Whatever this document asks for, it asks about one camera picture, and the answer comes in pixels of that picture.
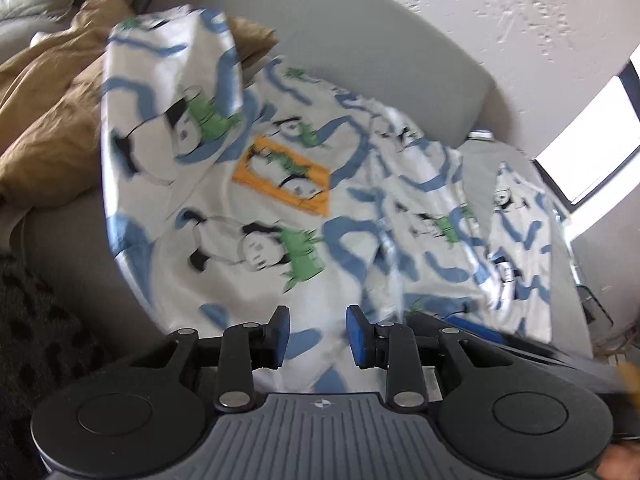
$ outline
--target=white wall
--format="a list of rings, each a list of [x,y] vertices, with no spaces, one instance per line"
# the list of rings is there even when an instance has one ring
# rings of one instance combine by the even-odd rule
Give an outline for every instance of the white wall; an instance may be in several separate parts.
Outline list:
[[[640,0],[396,1],[493,75],[497,91],[483,121],[531,156],[562,132],[640,44]]]

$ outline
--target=metal screw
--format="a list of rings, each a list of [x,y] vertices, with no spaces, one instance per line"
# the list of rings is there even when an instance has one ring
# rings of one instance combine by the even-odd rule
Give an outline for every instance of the metal screw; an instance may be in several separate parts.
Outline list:
[[[240,408],[249,403],[250,397],[244,392],[226,392],[218,398],[220,404],[227,408]]]
[[[415,408],[424,402],[424,397],[418,392],[400,392],[394,395],[394,402],[401,408]]]

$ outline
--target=cartoon panda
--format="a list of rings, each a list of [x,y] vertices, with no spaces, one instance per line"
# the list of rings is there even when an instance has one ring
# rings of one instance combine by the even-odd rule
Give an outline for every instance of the cartoon panda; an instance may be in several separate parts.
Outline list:
[[[223,137],[240,121],[224,117],[200,87],[187,88],[161,116],[136,126],[126,137],[113,137],[113,147],[129,176],[168,186],[177,176],[175,159]]]
[[[409,209],[399,203],[396,202],[396,212],[402,213],[406,222],[408,223],[408,229],[411,233],[411,236],[414,238],[418,238],[421,235],[431,235],[433,237],[443,236],[442,232],[438,228],[438,225],[431,216],[426,213],[413,213],[409,211]]]
[[[502,291],[500,293],[500,301],[503,305],[511,303],[511,300],[517,300],[516,278],[522,278],[522,272],[517,269],[505,256],[490,258],[495,264],[495,268],[502,282]]]
[[[133,16],[121,21],[118,26],[123,30],[138,28],[141,30],[156,30],[163,25],[169,23],[165,18],[142,18],[141,16]]]
[[[205,218],[187,208],[178,213],[177,228],[193,225],[196,249],[189,256],[190,266],[204,272],[213,260],[229,266],[242,265],[258,272],[276,266],[289,266],[282,275],[289,278],[284,292],[306,282],[324,270],[316,244],[321,238],[311,230],[294,230],[284,225],[255,221],[242,224],[231,218]]]
[[[116,155],[129,176],[140,174],[161,186],[175,180],[175,158],[191,153],[201,142],[201,129],[188,113],[185,98],[164,114],[139,124],[126,137],[113,137]]]
[[[247,156],[246,167],[272,186],[284,189],[300,200],[310,200],[322,192],[320,185],[306,176],[308,166],[293,163],[285,153],[269,148],[257,150],[252,146]]]
[[[273,131],[268,134],[270,137],[281,134],[285,139],[299,142],[305,148],[322,146],[313,125],[303,121],[301,116],[288,117],[281,121],[273,121],[271,124],[274,127]]]
[[[420,138],[421,138],[421,135],[415,130],[412,130],[411,128],[409,128],[408,126],[405,126],[400,132],[400,134],[398,135],[398,140],[400,141],[400,145],[404,148],[407,147],[412,142],[419,140]]]
[[[525,207],[529,209],[529,203],[524,198],[518,197],[511,189],[498,189],[494,194],[494,203],[496,209],[509,212],[512,209],[520,209]]]

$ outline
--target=gray couch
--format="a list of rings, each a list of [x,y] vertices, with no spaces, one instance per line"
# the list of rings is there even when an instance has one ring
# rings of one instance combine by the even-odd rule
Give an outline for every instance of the gray couch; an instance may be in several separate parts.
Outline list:
[[[276,28],[277,52],[337,84],[399,107],[430,137],[453,147],[465,141],[493,86],[490,76],[455,44],[391,0],[133,0],[132,6],[145,12],[184,3]],[[34,27],[24,27],[25,44]],[[494,178],[500,160],[528,168],[524,171],[537,178],[526,158],[507,146],[467,143],[465,149],[469,161],[475,161],[465,170],[465,185],[477,187],[481,177],[491,180],[490,170],[482,171],[485,167],[495,166]],[[484,197],[479,208],[491,207],[487,186],[478,189]],[[61,208],[31,211],[12,233],[12,248],[116,354],[161,336],[109,253],[100,190]],[[558,275],[569,280],[552,290],[554,342],[590,355],[561,240],[555,240],[552,258],[554,272],[559,269]]]

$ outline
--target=black mount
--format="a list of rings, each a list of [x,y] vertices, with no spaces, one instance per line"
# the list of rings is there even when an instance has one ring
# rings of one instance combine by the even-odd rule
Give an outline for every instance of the black mount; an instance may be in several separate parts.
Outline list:
[[[428,406],[452,450],[482,470],[559,478],[595,464],[609,443],[611,415],[595,394],[467,332],[424,315],[372,325],[357,305],[346,322],[355,363],[387,370],[393,409],[399,392],[426,399],[422,367],[435,367],[443,401],[404,410]]]
[[[200,369],[218,367],[213,416],[255,406],[252,370],[282,366],[289,309],[267,324],[244,323],[222,337],[193,328],[151,351],[104,367],[41,403],[31,433],[53,469],[89,478],[144,476],[175,463],[201,439],[208,413],[193,392]]]

